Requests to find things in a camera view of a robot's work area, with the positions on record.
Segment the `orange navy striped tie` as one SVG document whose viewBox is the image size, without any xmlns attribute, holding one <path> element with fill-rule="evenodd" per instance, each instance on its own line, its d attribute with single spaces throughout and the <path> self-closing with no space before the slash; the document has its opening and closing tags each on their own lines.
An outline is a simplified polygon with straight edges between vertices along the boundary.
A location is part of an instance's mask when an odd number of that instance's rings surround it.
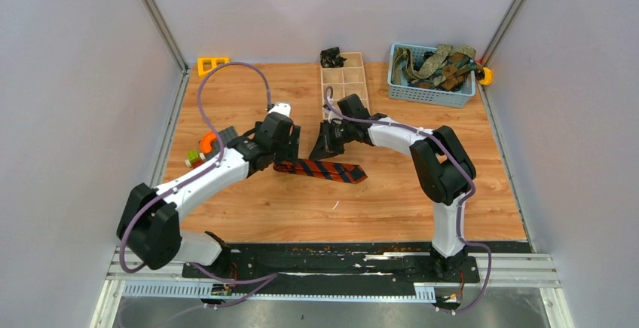
<svg viewBox="0 0 639 328">
<path fill-rule="evenodd" d="M 279 161 L 274 163 L 273 169 L 281 173 L 309 176 L 349 184 L 358 184 L 368 178 L 365 171 L 356 164 L 313 161 L 308 159 L 298 159 L 295 162 Z"/>
</svg>

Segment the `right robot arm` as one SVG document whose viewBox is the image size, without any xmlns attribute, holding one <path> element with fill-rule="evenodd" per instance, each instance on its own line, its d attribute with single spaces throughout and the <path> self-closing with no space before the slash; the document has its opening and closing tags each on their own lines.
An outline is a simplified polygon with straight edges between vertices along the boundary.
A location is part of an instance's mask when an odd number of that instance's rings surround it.
<svg viewBox="0 0 639 328">
<path fill-rule="evenodd" d="M 319 136 L 309 159 L 320 160 L 344 153 L 350 142 L 365 143 L 412 158 L 418 182 L 433 202 L 435 233 L 430 249 L 430 270 L 447 281 L 460 271 L 467 257 L 463 235 L 464 197 L 472 191 L 476 169 L 454 130 L 442 125 L 434 130 L 401 124 L 375 114 L 368 121 L 336 118 L 320 123 Z"/>
</svg>

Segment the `grey building baseplate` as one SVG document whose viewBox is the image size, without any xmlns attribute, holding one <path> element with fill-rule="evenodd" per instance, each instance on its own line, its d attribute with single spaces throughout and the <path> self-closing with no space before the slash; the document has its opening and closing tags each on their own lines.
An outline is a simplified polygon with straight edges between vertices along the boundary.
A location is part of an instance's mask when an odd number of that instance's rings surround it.
<svg viewBox="0 0 639 328">
<path fill-rule="evenodd" d="M 230 141 L 238 137 L 237 130 L 234 126 L 226 127 L 218 131 L 219 140 L 223 146 L 227 146 Z"/>
</svg>

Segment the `wooden compartment box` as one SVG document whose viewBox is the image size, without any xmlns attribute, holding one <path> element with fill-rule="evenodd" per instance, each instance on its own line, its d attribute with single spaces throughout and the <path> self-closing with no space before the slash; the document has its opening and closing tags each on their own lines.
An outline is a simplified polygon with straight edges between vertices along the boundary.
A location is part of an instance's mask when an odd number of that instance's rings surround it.
<svg viewBox="0 0 639 328">
<path fill-rule="evenodd" d="M 341 52 L 340 56 L 346 59 L 342 67 L 325 67 L 320 64 L 320 93 L 324 94 L 325 89 L 331 86 L 333 94 L 332 97 L 329 97 L 329 101 L 332 103 L 333 108 L 337 110 L 339 110 L 339 100 L 351 94 L 356 94 L 364 107 L 371 111 L 362 53 Z"/>
</svg>

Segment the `orange curved block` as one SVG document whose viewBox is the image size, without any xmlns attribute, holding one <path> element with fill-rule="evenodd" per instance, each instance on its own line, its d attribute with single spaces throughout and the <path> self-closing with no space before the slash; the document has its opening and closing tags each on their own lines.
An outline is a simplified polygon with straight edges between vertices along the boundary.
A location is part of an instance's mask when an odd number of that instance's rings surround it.
<svg viewBox="0 0 639 328">
<path fill-rule="evenodd" d="M 217 137 L 212 131 L 210 131 L 201 138 L 199 143 L 200 150 L 204 154 L 212 153 L 214 149 L 213 145 L 215 143 L 217 143 Z"/>
</svg>

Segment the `rolled black tie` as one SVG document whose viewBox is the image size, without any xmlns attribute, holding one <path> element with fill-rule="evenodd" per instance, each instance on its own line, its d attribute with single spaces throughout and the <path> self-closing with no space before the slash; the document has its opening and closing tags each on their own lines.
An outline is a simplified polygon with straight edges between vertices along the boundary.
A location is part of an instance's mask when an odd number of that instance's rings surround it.
<svg viewBox="0 0 639 328">
<path fill-rule="evenodd" d="M 341 68 L 344 67 L 346 57 L 341 55 L 339 47 L 327 48 L 320 51 L 319 62 L 322 68 Z"/>
</svg>

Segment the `green and red toy blocks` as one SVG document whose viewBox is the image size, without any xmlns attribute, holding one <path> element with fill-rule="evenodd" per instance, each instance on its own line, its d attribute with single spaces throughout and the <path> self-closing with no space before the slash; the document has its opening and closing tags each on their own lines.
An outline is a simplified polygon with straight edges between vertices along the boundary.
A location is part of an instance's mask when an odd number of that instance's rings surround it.
<svg viewBox="0 0 639 328">
<path fill-rule="evenodd" d="M 197 150 L 191 150 L 187 152 L 185 165 L 189 168 L 199 167 L 206 160 L 206 156 L 203 152 Z"/>
</svg>

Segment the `blue plastic basket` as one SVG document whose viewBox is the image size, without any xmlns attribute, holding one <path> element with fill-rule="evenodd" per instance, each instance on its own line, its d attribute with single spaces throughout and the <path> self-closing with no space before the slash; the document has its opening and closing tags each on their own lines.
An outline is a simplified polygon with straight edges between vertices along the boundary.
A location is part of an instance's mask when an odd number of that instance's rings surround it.
<svg viewBox="0 0 639 328">
<path fill-rule="evenodd" d="M 472 72 L 466 78 L 463 86 L 457 92 L 448 92 L 442 90 L 430 90 L 419 87 L 412 87 L 407 85 L 404 81 L 401 84 L 392 84 L 390 80 L 390 64 L 393 57 L 393 48 L 397 44 L 395 43 L 390 48 L 390 63 L 388 66 L 388 97 L 395 100 L 405 100 L 419 103 L 429 103 L 439 106 L 449 106 L 455 108 L 464 107 L 469 100 L 475 96 L 477 89 L 477 80 L 475 73 Z M 424 47 L 418 45 L 408 44 L 411 47 L 423 47 L 427 50 L 435 50 L 437 47 Z"/>
</svg>

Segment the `brown teal patterned tie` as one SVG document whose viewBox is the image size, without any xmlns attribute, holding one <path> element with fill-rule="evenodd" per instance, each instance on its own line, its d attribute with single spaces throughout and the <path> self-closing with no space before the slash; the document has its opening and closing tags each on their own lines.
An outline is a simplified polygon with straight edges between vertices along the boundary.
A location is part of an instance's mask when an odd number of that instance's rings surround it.
<svg viewBox="0 0 639 328">
<path fill-rule="evenodd" d="M 416 78 L 408 84 L 430 90 L 457 92 L 463 86 L 466 78 L 475 71 L 475 51 L 454 48 L 447 56 L 436 58 L 435 51 L 427 51 L 422 55 L 423 62 L 413 67 L 418 73 L 424 66 L 427 71 L 434 68 L 433 73 L 425 78 Z"/>
</svg>

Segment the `olive patterned tie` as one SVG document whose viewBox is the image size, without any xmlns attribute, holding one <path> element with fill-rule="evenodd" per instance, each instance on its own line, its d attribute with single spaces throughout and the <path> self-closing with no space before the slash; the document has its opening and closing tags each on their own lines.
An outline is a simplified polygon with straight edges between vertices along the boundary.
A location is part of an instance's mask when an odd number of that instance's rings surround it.
<svg viewBox="0 0 639 328">
<path fill-rule="evenodd" d="M 397 44 L 390 64 L 392 84 L 450 91 L 465 82 L 472 72 L 482 71 L 475 61 L 476 49 L 439 44 L 431 51 L 423 47 Z"/>
</svg>

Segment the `yellow triangle bracket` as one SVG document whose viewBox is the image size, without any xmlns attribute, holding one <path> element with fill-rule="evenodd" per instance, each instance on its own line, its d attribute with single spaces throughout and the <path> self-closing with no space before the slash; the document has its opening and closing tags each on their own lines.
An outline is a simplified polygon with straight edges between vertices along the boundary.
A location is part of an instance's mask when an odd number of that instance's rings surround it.
<svg viewBox="0 0 639 328">
<path fill-rule="evenodd" d="M 229 63 L 228 57 L 198 57 L 197 74 L 200 78 L 207 76 L 212 70 L 221 64 Z"/>
</svg>

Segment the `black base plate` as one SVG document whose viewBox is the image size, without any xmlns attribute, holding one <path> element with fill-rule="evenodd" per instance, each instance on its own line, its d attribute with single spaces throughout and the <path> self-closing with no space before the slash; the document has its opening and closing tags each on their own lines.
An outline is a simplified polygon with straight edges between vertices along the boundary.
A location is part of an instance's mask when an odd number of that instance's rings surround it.
<svg viewBox="0 0 639 328">
<path fill-rule="evenodd" d="M 250 280 L 276 274 L 264 294 L 300 296 L 412 296 L 416 283 L 454 287 L 480 281 L 476 260 L 452 264 L 431 257 L 426 241 L 375 243 L 234 243 L 206 270 Z"/>
</svg>

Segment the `yellow orange corner bracket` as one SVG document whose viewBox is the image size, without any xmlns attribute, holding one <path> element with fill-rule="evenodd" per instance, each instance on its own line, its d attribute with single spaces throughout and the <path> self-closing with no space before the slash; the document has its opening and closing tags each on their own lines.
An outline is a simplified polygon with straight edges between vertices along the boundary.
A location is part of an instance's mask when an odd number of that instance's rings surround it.
<svg viewBox="0 0 639 328">
<path fill-rule="evenodd" d="M 482 86 L 488 86 L 494 80 L 493 72 L 481 60 L 475 60 L 475 78 Z"/>
</svg>

